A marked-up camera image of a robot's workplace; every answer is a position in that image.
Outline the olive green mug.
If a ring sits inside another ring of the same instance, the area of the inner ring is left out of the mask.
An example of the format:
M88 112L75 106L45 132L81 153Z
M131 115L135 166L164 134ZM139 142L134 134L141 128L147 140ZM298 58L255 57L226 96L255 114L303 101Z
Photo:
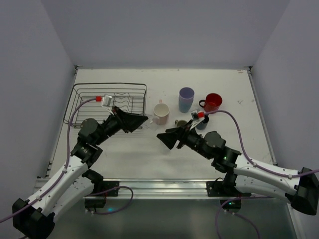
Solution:
M175 120L174 124L176 127L181 127L181 126L186 125L187 121L186 120Z

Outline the dark blue cup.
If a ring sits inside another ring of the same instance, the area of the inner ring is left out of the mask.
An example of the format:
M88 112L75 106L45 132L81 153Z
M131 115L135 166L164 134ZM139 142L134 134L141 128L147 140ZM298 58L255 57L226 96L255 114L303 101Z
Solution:
M199 124L196 126L196 128L197 128L198 130L204 130L204 129L206 129L208 123L209 123L209 117L208 117L208 116L205 116L204 120L203 120L201 123L199 123Z

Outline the clear glass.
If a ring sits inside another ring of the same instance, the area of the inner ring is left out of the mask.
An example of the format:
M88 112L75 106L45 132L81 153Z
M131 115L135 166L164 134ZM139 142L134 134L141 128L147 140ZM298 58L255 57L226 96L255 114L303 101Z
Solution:
M143 116L147 117L148 119L142 124L142 127L145 129L150 129L155 131L157 124L156 124L154 115L143 114Z

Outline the light blue plastic cup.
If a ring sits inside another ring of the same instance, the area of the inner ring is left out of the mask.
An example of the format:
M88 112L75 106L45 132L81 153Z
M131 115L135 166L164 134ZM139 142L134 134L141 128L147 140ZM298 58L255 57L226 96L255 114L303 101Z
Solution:
M179 111L181 113L187 113L191 106L192 106L192 103L193 101L182 101L182 100L178 100L178 108L179 108Z

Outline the pink mug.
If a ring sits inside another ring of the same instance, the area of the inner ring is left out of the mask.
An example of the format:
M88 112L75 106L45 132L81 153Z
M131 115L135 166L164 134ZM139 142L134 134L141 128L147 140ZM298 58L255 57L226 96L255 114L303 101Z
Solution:
M156 125L165 125L168 121L170 108L162 100L154 105L152 123Z

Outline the lavender plastic cup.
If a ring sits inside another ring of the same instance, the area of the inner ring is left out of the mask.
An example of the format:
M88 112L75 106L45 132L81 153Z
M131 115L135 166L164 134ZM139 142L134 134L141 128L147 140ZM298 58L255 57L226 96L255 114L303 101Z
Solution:
M192 104L195 92L190 87L183 87L179 90L178 99L184 104Z

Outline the red mug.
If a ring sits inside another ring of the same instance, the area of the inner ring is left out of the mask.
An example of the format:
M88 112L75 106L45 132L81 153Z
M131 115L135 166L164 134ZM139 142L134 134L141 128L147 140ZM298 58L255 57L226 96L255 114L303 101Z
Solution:
M222 102L223 99L219 94L210 93L204 100L199 101L199 106L203 108L205 112L211 112L218 110Z

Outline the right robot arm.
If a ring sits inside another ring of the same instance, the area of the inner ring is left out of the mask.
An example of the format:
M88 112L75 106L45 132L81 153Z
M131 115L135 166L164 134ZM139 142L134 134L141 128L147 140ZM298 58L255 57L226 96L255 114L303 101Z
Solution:
M240 151L226 146L220 134L208 132L205 136L189 127L175 127L157 134L168 148L187 146L206 159L212 167L224 173L222 187L229 194L259 194L281 199L306 215L317 214L319 180L311 169L293 170L248 160Z

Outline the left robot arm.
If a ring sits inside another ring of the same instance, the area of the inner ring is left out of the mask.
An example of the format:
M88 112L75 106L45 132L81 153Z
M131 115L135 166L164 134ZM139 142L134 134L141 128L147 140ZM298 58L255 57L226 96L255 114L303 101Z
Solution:
M116 106L102 123L84 120L77 143L67 149L63 166L28 199L13 204L13 226L30 239L48 238L58 218L101 185L103 176L90 169L103 152L99 145L121 130L134 132L147 120L145 115L127 113Z

